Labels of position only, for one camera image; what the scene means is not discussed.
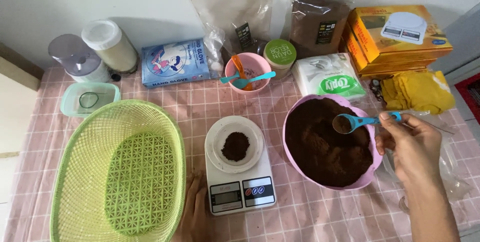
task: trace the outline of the orange box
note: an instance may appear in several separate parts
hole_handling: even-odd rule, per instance
[[[417,73],[426,73],[428,69],[426,67],[411,69],[411,70],[399,70],[399,71],[391,71],[391,72],[379,72],[379,73],[366,73],[366,74],[359,74],[358,77],[360,81],[368,81],[368,80],[383,80],[390,77],[393,77],[394,74],[397,73],[404,73],[404,72],[417,72]]]
[[[434,60],[453,49],[421,5],[357,7],[348,23],[369,63]]]
[[[365,73],[384,73],[391,71],[405,71],[422,69],[435,62],[436,59],[417,60],[417,61],[395,61],[385,63],[369,63],[367,57],[360,47],[360,43],[347,24],[342,34],[347,51],[350,53],[353,63],[359,74]]]

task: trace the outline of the green rubber band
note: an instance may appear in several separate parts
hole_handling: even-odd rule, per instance
[[[85,107],[85,106],[82,104],[82,98],[83,98],[83,96],[85,96],[85,95],[87,95],[87,94],[93,94],[93,95],[96,96],[95,102],[94,102],[91,106],[89,106],[89,107]],[[99,95],[98,95],[97,93],[95,93],[95,92],[85,92],[85,93],[81,94],[81,95],[80,95],[80,98],[78,99],[78,103],[80,103],[80,106],[81,106],[82,108],[85,108],[85,109],[92,108],[93,106],[95,106],[95,104],[97,104],[97,102],[99,102]]]

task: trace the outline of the green jar lid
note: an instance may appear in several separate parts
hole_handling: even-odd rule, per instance
[[[278,65],[289,65],[297,58],[297,50],[288,41],[274,39],[265,46],[266,58]]]

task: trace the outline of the green plastic basket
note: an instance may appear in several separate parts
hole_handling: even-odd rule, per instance
[[[53,242],[167,242],[182,215],[185,149],[161,107],[141,100],[93,112],[70,138],[58,171]]]

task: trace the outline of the green logo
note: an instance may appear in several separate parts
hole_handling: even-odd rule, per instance
[[[348,75],[336,75],[321,81],[320,88],[329,94],[349,91],[357,85],[357,81]]]

